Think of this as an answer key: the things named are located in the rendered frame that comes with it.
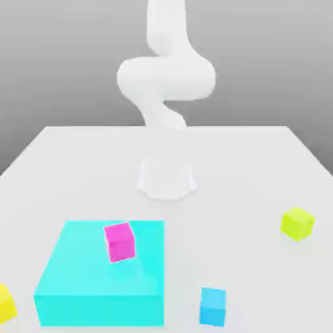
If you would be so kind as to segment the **small lime green cube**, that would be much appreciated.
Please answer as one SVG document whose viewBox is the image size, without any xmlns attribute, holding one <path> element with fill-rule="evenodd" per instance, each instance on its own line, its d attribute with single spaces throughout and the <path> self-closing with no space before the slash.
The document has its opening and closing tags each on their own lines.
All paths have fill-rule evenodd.
<svg viewBox="0 0 333 333">
<path fill-rule="evenodd" d="M 295 207 L 283 214 L 280 229 L 290 238 L 300 241 L 311 234 L 314 221 L 313 215 Z"/>
</svg>

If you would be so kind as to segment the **large cyan box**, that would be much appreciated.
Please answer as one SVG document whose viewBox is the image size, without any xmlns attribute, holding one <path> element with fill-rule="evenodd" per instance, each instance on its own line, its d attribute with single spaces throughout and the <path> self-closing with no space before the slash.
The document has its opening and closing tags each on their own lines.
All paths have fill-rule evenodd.
<svg viewBox="0 0 333 333">
<path fill-rule="evenodd" d="M 163 326 L 165 223 L 132 220 L 136 256 L 110 263 L 104 227 L 68 221 L 34 292 L 40 326 Z"/>
</svg>

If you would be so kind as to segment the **small blue cube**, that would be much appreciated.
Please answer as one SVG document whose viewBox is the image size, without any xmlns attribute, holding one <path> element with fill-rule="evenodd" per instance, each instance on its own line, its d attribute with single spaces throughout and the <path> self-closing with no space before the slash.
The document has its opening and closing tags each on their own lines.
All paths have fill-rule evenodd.
<svg viewBox="0 0 333 333">
<path fill-rule="evenodd" d="M 226 318 L 226 291 L 203 287 L 199 322 L 202 325 L 223 327 Z"/>
</svg>

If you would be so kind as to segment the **small yellow cube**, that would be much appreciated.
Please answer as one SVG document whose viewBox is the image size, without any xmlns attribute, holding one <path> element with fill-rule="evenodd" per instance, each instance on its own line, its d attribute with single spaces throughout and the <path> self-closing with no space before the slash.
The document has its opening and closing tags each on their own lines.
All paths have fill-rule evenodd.
<svg viewBox="0 0 333 333">
<path fill-rule="evenodd" d="M 0 284 L 0 324 L 17 316 L 14 299 L 5 284 Z"/>
</svg>

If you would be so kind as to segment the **small magenta cube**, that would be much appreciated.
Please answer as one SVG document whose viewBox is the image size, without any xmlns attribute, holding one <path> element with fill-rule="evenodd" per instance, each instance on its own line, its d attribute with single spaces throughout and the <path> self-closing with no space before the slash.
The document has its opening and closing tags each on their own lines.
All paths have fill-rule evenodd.
<svg viewBox="0 0 333 333">
<path fill-rule="evenodd" d="M 136 256 L 135 236 L 129 222 L 104 226 L 103 231 L 110 263 Z"/>
</svg>

